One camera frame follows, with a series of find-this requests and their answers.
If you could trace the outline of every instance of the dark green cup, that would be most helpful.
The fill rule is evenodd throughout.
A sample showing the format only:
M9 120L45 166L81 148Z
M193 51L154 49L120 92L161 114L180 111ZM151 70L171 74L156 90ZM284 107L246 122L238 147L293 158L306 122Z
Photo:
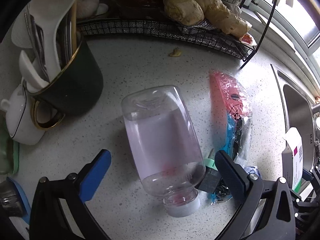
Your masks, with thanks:
M35 99L31 108L34 124L47 130L67 115L79 115L90 110L98 101L103 89L101 70L88 44L81 36L80 44L68 64L48 86L31 94ZM55 108L57 114L47 123L38 123L36 113L40 102Z

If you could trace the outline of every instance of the white box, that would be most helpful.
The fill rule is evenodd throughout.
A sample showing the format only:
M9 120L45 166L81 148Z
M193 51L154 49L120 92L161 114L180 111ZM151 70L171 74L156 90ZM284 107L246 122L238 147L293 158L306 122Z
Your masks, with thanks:
M287 180L289 188L298 192L301 187L303 169L303 150L301 136L295 127L291 127L283 136L287 147L282 152L283 177Z

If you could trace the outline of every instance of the barcode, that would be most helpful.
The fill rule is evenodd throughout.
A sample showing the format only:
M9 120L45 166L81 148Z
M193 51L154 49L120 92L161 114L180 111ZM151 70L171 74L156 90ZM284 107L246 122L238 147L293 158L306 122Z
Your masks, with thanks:
M300 149L299 149L299 158L301 162L302 161L302 145L300 146Z

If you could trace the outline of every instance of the gold rim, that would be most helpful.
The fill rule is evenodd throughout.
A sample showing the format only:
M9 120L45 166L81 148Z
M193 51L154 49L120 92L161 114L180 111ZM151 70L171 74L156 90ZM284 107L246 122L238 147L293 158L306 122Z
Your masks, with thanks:
M81 34L80 44L79 44L78 48L76 49L76 52L72 55L72 57L69 60L68 64L60 71L60 73L54 78L54 80L52 80L52 82L49 83L49 85L47 85L45 88L42 88L40 91L38 91L36 93L33 93L33 94L30 93L31 96L37 96L37 95L41 94L42 92L46 91L49 87L51 87L58 80L58 78L67 70L67 68L71 65L71 63L75 59L75 57L78 54L78 51L79 51L83 41L84 41L84 37Z
M32 120L33 124L40 130L47 131L47 130L55 127L56 125L61 123L63 118L66 116L63 113L57 112L55 114L55 116L52 117L52 119L50 119L48 122L39 123L38 119L37 119L37 109L38 109L39 104L40 104L40 101L37 101L35 99L32 100L32 104L31 104L31 108L30 108L30 116L31 116L31 120Z

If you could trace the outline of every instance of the faucet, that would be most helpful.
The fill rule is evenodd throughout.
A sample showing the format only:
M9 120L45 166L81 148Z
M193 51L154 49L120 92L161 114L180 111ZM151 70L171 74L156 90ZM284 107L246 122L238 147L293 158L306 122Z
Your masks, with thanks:
M312 109L313 114L319 113L320 112L320 103L317 103L317 104L311 106L311 109Z

